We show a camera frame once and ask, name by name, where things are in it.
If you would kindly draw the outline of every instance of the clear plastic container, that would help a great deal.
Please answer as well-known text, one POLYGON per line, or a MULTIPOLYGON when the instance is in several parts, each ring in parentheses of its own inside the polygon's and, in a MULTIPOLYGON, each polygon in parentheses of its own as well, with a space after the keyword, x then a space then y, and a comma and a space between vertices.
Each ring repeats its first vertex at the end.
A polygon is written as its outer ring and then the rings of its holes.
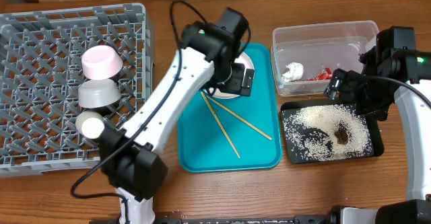
POLYGON ((274 30, 271 48, 273 75, 281 96, 322 93, 329 80, 283 82, 292 62, 304 65, 302 80, 317 77, 325 68, 361 72, 359 54, 375 45, 378 28, 373 21, 292 26, 274 30))

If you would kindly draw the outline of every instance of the teal tray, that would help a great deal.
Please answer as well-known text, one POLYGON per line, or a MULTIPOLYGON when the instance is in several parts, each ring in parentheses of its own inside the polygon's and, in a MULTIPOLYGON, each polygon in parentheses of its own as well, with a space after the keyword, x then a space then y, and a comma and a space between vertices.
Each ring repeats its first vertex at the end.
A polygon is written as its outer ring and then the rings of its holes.
POLYGON ((255 65, 250 97, 216 99, 269 135, 258 132, 209 100, 241 158, 239 159, 198 92, 178 121, 178 155, 189 172, 253 170, 275 167, 282 148, 271 56, 262 44, 250 43, 245 53, 255 65))

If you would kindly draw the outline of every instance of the dish rack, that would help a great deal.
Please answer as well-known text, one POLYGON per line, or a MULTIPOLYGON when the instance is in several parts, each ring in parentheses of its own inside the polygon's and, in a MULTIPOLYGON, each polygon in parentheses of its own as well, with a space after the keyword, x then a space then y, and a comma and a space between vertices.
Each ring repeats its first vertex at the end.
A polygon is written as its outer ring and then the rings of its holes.
POLYGON ((123 59, 118 128, 152 92, 154 26, 140 3, 0 15, 0 177, 93 167, 98 145, 77 132, 81 55, 106 44, 123 59))

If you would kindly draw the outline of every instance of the chopstick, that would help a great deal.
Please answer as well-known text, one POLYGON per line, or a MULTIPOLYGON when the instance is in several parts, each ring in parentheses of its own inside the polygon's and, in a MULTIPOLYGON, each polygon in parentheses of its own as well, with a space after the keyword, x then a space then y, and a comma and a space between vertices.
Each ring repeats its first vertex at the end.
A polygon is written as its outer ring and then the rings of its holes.
POLYGON ((208 102, 207 98, 205 97, 205 94, 204 94, 202 91, 201 91, 201 95, 202 95, 203 100, 205 100, 205 103, 207 103, 207 106, 208 106, 209 110, 211 111, 211 113, 213 114, 213 116, 214 116, 215 120, 217 121, 218 125, 219 125, 219 126, 220 126, 220 128, 222 129, 222 131, 223 131, 223 133, 224 133, 224 136, 225 136, 225 137, 227 138, 227 140, 229 141, 230 146, 233 148, 233 150, 235 151, 235 153, 236 153, 236 155, 238 156, 238 158, 241 158, 241 157, 240 157, 240 155, 239 155, 239 153, 237 152, 237 150, 236 150, 236 148, 235 148, 234 144, 233 144, 233 143, 232 143, 232 141, 230 140, 230 137, 228 136, 228 133, 224 130, 224 127, 222 126, 222 123, 221 123, 221 122, 220 122, 220 120, 218 119, 218 117, 217 117, 216 113, 214 112, 213 108, 212 108, 212 107, 211 107, 211 105, 209 104, 209 102, 208 102))
POLYGON ((240 121, 242 121, 243 123, 245 123, 246 125, 248 125, 249 127, 253 128, 255 131, 257 131, 258 133, 261 133, 264 137, 266 137, 268 140, 272 140, 272 138, 268 135, 266 135, 263 131, 259 130, 257 127, 253 126, 251 123, 249 123, 248 121, 244 120, 243 118, 241 118, 241 116, 235 114, 233 111, 229 110, 227 107, 225 107, 224 105, 222 105, 221 103, 217 102, 215 99, 206 96, 208 99, 210 99, 212 102, 216 103, 218 106, 220 106, 221 108, 223 108, 225 111, 231 113, 231 115, 237 117, 237 119, 239 119, 240 121))

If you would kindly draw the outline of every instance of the pink cup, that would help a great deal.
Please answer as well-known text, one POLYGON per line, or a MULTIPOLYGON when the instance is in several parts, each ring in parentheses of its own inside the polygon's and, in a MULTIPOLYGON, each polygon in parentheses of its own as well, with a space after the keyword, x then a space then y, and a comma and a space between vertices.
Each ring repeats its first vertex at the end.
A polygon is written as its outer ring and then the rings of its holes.
POLYGON ((115 49, 100 45, 88 49, 81 57, 84 75, 93 80, 108 79, 123 68, 123 60, 115 49))

